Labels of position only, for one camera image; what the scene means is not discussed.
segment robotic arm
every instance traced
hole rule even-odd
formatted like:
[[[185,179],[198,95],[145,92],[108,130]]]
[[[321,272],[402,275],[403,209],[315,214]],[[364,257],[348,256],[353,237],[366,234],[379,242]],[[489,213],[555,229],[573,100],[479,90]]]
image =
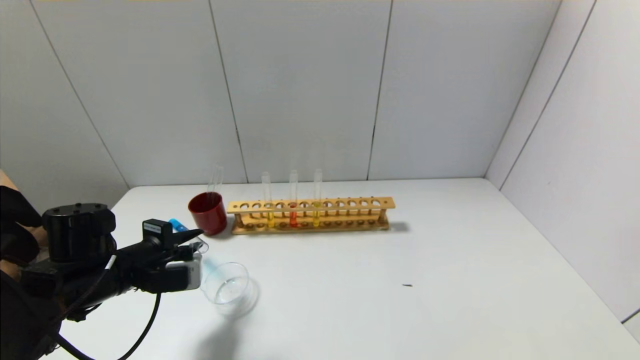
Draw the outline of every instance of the robotic arm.
[[[200,285],[198,245],[183,244],[201,230],[174,234],[170,223],[150,219],[142,223],[141,242],[118,250],[111,235],[115,216],[106,205],[52,208],[42,223],[49,236],[49,259],[23,268],[19,282],[1,274],[3,359],[38,359],[56,343],[80,359],[90,359],[58,334],[61,322],[85,320],[102,302],[133,288],[155,293],[152,318],[124,359],[150,328],[159,294]],[[3,243],[11,236],[15,240],[4,230],[2,236]]]

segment red cup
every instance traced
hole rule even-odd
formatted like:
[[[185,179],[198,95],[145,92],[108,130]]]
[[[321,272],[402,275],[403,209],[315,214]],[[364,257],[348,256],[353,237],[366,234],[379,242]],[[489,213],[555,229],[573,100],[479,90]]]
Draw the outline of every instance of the red cup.
[[[227,227],[227,213],[218,193],[201,193],[189,201],[189,211],[199,229],[213,236]]]

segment white wall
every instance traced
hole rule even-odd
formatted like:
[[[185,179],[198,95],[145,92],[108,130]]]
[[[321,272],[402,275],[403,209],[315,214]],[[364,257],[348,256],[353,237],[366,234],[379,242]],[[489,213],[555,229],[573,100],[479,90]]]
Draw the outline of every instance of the white wall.
[[[369,179],[484,176],[557,1],[395,1]]]
[[[367,178],[390,0],[212,0],[249,181]]]
[[[486,178],[502,188],[569,60],[595,0],[563,1]]]
[[[0,1],[0,167],[39,212],[129,189],[27,1]]]
[[[640,306],[639,17],[596,3],[502,188],[619,319]]]
[[[30,197],[48,179],[65,186],[65,201],[111,203],[123,190],[98,194],[100,181],[205,183],[213,162],[228,183],[264,170],[284,181],[291,168],[310,180],[317,167],[327,180],[481,176],[557,6],[99,0],[33,1],[34,12],[27,1],[1,3],[5,28],[29,31],[3,31],[2,166]],[[9,59],[16,49],[39,56]],[[24,94],[39,98],[9,100]],[[67,123],[73,130],[61,131]],[[82,161],[47,165],[59,148]],[[29,184],[43,170],[27,164],[58,175]]]
[[[207,0],[33,4],[129,185],[246,182]]]

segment panel seam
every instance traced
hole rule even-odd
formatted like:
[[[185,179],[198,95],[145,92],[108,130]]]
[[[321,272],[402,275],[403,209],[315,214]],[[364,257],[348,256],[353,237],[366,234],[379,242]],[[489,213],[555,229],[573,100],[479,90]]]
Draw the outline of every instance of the panel seam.
[[[240,132],[238,131],[238,123],[236,121],[236,112],[234,110],[234,103],[231,100],[231,89],[229,88],[229,81],[227,79],[227,70],[225,68],[225,60],[222,58],[222,46],[220,45],[220,40],[218,39],[218,28],[216,27],[216,19],[213,16],[213,6],[211,5],[211,0],[208,0],[208,3],[209,3],[209,12],[211,13],[211,22],[213,23],[213,33],[216,35],[216,45],[218,46],[220,64],[222,65],[222,74],[225,77],[225,85],[227,86],[227,94],[229,96],[229,105],[231,106],[231,116],[234,119],[234,126],[236,127],[236,138],[238,140],[238,147],[240,148],[240,158],[242,159],[244,176],[246,178],[246,182],[249,183],[249,173],[246,171],[246,163],[244,162],[244,152],[242,150],[242,143],[240,142]]]
[[[564,63],[564,67],[562,68],[562,71],[560,72],[560,76],[558,76],[558,79],[556,80],[554,88],[551,90],[551,93],[549,94],[549,97],[547,98],[547,101],[545,102],[544,107],[542,107],[542,111],[540,112],[540,115],[538,116],[538,119],[536,120],[536,123],[533,125],[533,128],[531,128],[531,132],[529,132],[529,136],[527,136],[527,139],[525,140],[524,144],[522,144],[522,148],[520,148],[520,152],[518,153],[518,156],[516,157],[516,160],[511,165],[511,168],[509,169],[509,172],[507,173],[507,176],[504,178],[504,180],[502,182],[502,185],[500,185],[500,189],[499,189],[500,191],[502,191],[502,188],[507,183],[507,180],[509,180],[509,176],[511,175],[511,172],[513,171],[513,169],[515,168],[516,164],[518,163],[518,160],[520,159],[520,156],[522,155],[522,152],[527,147],[527,144],[529,143],[529,140],[531,139],[531,135],[533,135],[533,133],[535,132],[535,130],[536,130],[537,126],[538,126],[538,123],[540,122],[540,119],[542,118],[542,115],[544,115],[545,110],[547,109],[547,106],[549,105],[549,102],[551,101],[551,98],[554,96],[554,93],[556,92],[556,88],[557,88],[558,84],[560,84],[560,80],[562,80],[562,76],[564,75],[564,71],[566,70],[567,66],[571,62],[571,58],[573,57],[573,53],[575,52],[575,48],[578,46],[578,43],[580,42],[580,38],[582,38],[582,34],[584,32],[584,29],[587,27],[587,23],[589,22],[589,19],[591,18],[591,14],[593,13],[593,8],[595,8],[597,2],[598,2],[598,0],[594,0],[593,1],[593,4],[591,5],[591,9],[589,9],[589,13],[587,14],[587,18],[584,20],[584,24],[582,25],[582,29],[580,29],[580,33],[578,34],[578,37],[575,40],[575,43],[573,44],[573,48],[571,49],[571,53],[569,54],[569,57],[567,57],[566,62]]]
[[[562,6],[562,4],[558,3],[558,6],[556,7],[556,12],[554,14],[554,19],[551,21],[551,26],[549,26],[549,30],[547,30],[547,35],[545,36],[545,40],[542,42],[542,46],[540,47],[540,51],[538,51],[538,55],[536,57],[536,61],[533,63],[533,67],[531,67],[531,71],[529,73],[529,77],[527,78],[527,82],[524,84],[524,87],[522,88],[522,92],[520,92],[520,97],[518,98],[518,102],[516,103],[516,107],[513,108],[513,112],[511,113],[511,117],[509,118],[509,123],[504,128],[504,132],[502,133],[502,137],[500,137],[500,142],[498,142],[497,149],[493,153],[493,156],[491,158],[491,162],[489,162],[489,166],[486,167],[486,171],[484,172],[484,176],[483,176],[483,178],[485,178],[485,179],[486,179],[486,176],[489,174],[489,168],[491,168],[491,164],[495,160],[496,155],[498,155],[498,151],[500,151],[500,146],[502,145],[502,142],[504,141],[504,137],[507,135],[507,132],[509,131],[509,128],[511,127],[511,124],[513,123],[513,118],[516,116],[516,112],[518,111],[518,107],[520,106],[520,103],[522,102],[522,98],[524,97],[524,93],[527,90],[527,86],[529,86],[529,82],[531,80],[531,77],[533,76],[533,72],[536,70],[536,66],[538,66],[538,60],[540,60],[540,56],[542,55],[542,50],[544,50],[545,45],[547,44],[547,40],[549,39],[549,34],[551,34],[551,29],[554,27],[554,23],[556,22],[556,18],[558,16],[558,12],[560,12],[560,6]]]
[[[47,42],[49,43],[49,46],[51,47],[51,50],[53,51],[53,55],[55,55],[55,57],[56,57],[56,59],[58,61],[58,64],[60,65],[60,68],[62,69],[62,72],[65,74],[65,77],[67,78],[67,81],[69,82],[69,85],[71,86],[71,90],[73,90],[74,94],[76,95],[76,98],[78,99],[78,102],[80,102],[80,106],[82,106],[84,114],[89,119],[89,123],[93,127],[93,130],[95,131],[96,135],[98,135],[98,138],[100,139],[100,142],[102,143],[102,146],[104,147],[104,150],[109,155],[109,158],[111,158],[111,161],[113,162],[113,165],[116,167],[116,170],[120,174],[120,177],[122,178],[122,181],[124,182],[124,185],[126,185],[128,190],[131,190],[131,186],[129,186],[129,183],[127,182],[126,178],[122,174],[122,171],[120,170],[120,167],[118,167],[118,163],[116,163],[116,161],[113,159],[113,155],[111,155],[111,151],[109,151],[109,147],[107,147],[107,144],[104,142],[104,139],[102,138],[102,135],[100,135],[100,132],[98,131],[98,128],[93,123],[93,119],[91,118],[91,115],[89,115],[89,111],[86,109],[86,106],[84,106],[84,104],[82,102],[82,99],[80,99],[80,95],[78,94],[78,91],[76,90],[76,87],[74,86],[73,82],[71,82],[71,78],[69,77],[69,74],[67,73],[67,70],[65,69],[64,65],[62,65],[62,61],[60,60],[60,57],[58,56],[58,52],[53,47],[53,43],[51,42],[51,39],[49,38],[49,34],[47,34],[47,30],[45,30],[44,24],[42,24],[42,20],[40,20],[40,16],[39,16],[38,12],[36,11],[35,6],[33,5],[33,0],[29,0],[29,4],[31,5],[31,8],[33,9],[33,13],[36,15],[36,19],[38,19],[38,23],[40,24],[40,27],[42,28],[42,32],[44,32],[45,38],[47,38]]]
[[[367,167],[367,180],[371,173],[371,161],[373,159],[373,143],[376,138],[376,124],[378,123],[378,112],[380,111],[380,94],[382,93],[382,77],[385,73],[385,61],[387,60],[387,45],[389,44],[389,31],[391,30],[391,14],[394,9],[394,0],[389,4],[389,20],[387,21],[387,36],[385,37],[385,50],[382,54],[382,68],[380,70],[380,83],[378,84],[378,99],[376,100],[376,115],[373,118],[373,131],[371,133],[371,148],[369,149],[369,166]]]

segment black cable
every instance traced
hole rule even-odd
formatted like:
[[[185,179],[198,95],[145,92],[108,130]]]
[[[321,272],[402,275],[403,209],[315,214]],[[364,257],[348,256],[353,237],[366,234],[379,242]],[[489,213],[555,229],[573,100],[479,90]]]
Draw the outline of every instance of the black cable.
[[[151,329],[151,325],[153,325],[154,320],[156,319],[156,314],[158,312],[158,309],[160,308],[160,295],[161,294],[157,294],[156,295],[156,303],[154,304],[154,310],[153,310],[153,312],[151,312],[151,318],[149,318],[149,322],[147,323],[147,326],[145,327],[145,329],[142,331],[142,334],[140,334],[140,337],[135,342],[135,344],[133,344],[133,346],[129,349],[129,351],[127,351],[118,360],[125,360],[129,356],[131,356],[131,354],[133,354],[133,352],[136,351],[138,346],[140,346],[142,341],[147,336],[147,333],[149,332],[149,329]],[[69,354],[75,356],[77,359],[80,359],[80,360],[94,360],[93,358],[88,357],[87,355],[85,355],[82,351],[78,350],[75,346],[71,345],[59,333],[54,331],[53,334],[50,334],[50,336],[53,336],[53,339],[56,340],[56,342],[58,342],[58,344],[60,344],[60,346],[63,349],[65,349]]]
[[[9,278],[9,275],[6,275],[4,272],[0,272],[1,275],[3,277],[7,277]],[[49,322],[44,318],[44,316],[42,314],[40,314],[40,312],[33,306],[33,304],[24,296],[24,293],[22,292],[21,289],[18,288],[17,283],[9,278],[10,281],[6,281],[6,284],[9,285],[9,287],[13,290],[13,292],[18,296],[18,298],[20,299],[20,301],[22,301],[22,303],[24,303],[24,305],[31,311],[31,313],[40,320],[40,322],[42,323],[42,325],[46,328],[47,330],[47,334],[53,339],[55,340],[58,345],[60,345],[63,349],[65,349],[69,354],[73,355],[74,357],[76,357],[77,359],[80,360],[94,360],[90,357],[88,357],[87,355],[85,355],[82,351],[78,350],[75,346],[71,345],[71,343],[69,343],[67,341],[67,339],[65,339],[62,335],[60,335],[60,333],[53,327],[51,327],[49,325]],[[131,354],[133,354],[134,351],[136,351],[136,349],[138,348],[138,346],[140,346],[140,344],[142,343],[142,341],[145,339],[145,337],[147,336],[147,333],[149,332],[149,330],[151,329],[151,325],[153,325],[154,320],[156,319],[156,315],[158,313],[158,309],[160,308],[160,298],[161,298],[161,293],[156,294],[156,303],[154,304],[154,310],[153,312],[151,312],[151,318],[149,318],[149,321],[147,323],[147,326],[145,327],[145,329],[142,331],[142,334],[140,334],[140,337],[138,338],[138,340],[136,340],[136,342],[133,344],[133,346],[129,349],[129,351],[127,351],[122,357],[120,357],[118,360],[125,360],[127,359],[129,356],[131,356]]]
[[[67,315],[69,315],[69,313],[71,313],[73,310],[77,309],[78,306],[82,305],[82,303],[86,300],[86,298],[88,298],[89,295],[91,295],[93,293],[93,291],[98,287],[98,285],[100,284],[100,281],[104,278],[104,276],[108,272],[109,272],[109,269],[104,269],[102,271],[102,273],[100,273],[100,276],[98,276],[98,279],[93,282],[93,284],[84,292],[84,294],[82,294],[82,296],[80,296],[76,301],[71,303],[71,305],[69,305],[62,312],[62,314],[56,316],[56,318],[53,319],[53,321],[51,322],[51,326],[53,326],[54,324],[56,324],[58,322],[61,322],[62,320],[66,319],[66,317],[67,317]]]
[[[151,325],[153,325],[154,320],[156,319],[156,314],[158,314],[158,309],[160,308],[160,295],[162,295],[162,293],[159,293],[156,295],[156,303],[154,304],[154,310],[153,312],[151,312],[151,318],[149,318],[149,322],[147,323],[147,326],[145,327],[145,329],[142,331],[142,334],[140,334],[140,337],[138,338],[136,343],[133,344],[133,346],[129,349],[129,351],[127,351],[127,353],[124,354],[118,360],[124,360],[124,359],[127,359],[129,356],[131,356],[131,354],[133,354],[133,352],[136,351],[138,346],[140,346],[140,344],[142,343],[142,340],[145,339],[145,336],[147,336],[147,333],[151,329]]]

